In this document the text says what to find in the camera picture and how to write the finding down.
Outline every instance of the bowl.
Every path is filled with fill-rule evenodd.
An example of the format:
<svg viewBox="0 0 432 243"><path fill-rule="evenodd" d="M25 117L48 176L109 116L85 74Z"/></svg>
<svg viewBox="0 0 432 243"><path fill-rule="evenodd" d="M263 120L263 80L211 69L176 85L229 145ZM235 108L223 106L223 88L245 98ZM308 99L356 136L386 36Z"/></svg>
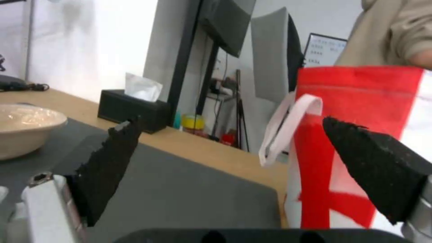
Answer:
<svg viewBox="0 0 432 243"><path fill-rule="evenodd" d="M67 123L59 112L31 105L0 104L0 160L42 147L50 132Z"/></svg>

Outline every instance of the dark gray mat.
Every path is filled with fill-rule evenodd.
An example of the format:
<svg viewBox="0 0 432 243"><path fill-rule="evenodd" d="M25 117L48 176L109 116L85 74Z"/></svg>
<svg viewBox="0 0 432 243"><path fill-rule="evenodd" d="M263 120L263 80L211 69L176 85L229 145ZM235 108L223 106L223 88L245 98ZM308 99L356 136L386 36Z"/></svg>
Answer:
<svg viewBox="0 0 432 243"><path fill-rule="evenodd" d="M70 167L58 163L92 134L104 131L69 119L38 151L0 162L0 185L18 201L28 178ZM140 144L104 214L87 233L89 242L103 243L146 228L279 227L273 189Z"/></svg>

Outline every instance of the fabric loop handle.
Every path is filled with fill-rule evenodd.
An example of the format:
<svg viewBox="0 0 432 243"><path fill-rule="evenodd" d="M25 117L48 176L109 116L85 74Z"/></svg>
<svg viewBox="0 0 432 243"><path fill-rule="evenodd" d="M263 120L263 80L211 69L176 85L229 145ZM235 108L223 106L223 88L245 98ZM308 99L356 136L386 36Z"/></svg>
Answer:
<svg viewBox="0 0 432 243"><path fill-rule="evenodd" d="M288 110L290 104L293 103L294 98L294 93L288 94L280 106L276 109L274 115L269 121L269 124L267 125L264 140L258 152L260 163L263 167L274 164L277 156L290 144L292 137L294 136L294 133L305 114L322 114L323 102L320 97L309 94L302 95L298 101L294 103L292 109L278 131L279 125L285 117L286 111ZM266 155L266 149L269 147L269 145L269 153Z"/></svg>

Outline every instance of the red and white bag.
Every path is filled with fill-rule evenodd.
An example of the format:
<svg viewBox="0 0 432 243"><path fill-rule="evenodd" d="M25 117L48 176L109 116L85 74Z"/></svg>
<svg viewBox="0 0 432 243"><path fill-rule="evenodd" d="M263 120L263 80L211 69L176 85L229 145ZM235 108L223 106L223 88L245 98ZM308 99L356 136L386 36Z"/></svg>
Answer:
<svg viewBox="0 0 432 243"><path fill-rule="evenodd" d="M414 67L305 68L295 97L279 131L294 96L287 95L276 110L259 152L261 165L268 166L291 144L285 202L289 226L400 234L400 226L377 212L349 175L321 123L333 116L390 134L432 161L432 72Z"/></svg>

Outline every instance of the tissue box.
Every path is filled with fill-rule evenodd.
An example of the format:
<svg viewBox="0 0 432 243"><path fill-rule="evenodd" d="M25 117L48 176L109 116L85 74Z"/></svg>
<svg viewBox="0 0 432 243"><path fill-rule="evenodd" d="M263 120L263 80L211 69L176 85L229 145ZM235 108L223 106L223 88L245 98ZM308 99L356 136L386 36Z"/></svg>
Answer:
<svg viewBox="0 0 432 243"><path fill-rule="evenodd" d="M169 121L170 105L166 102L148 102L124 94L124 90L102 90L98 117L116 123L140 115L143 132L155 133Z"/></svg>

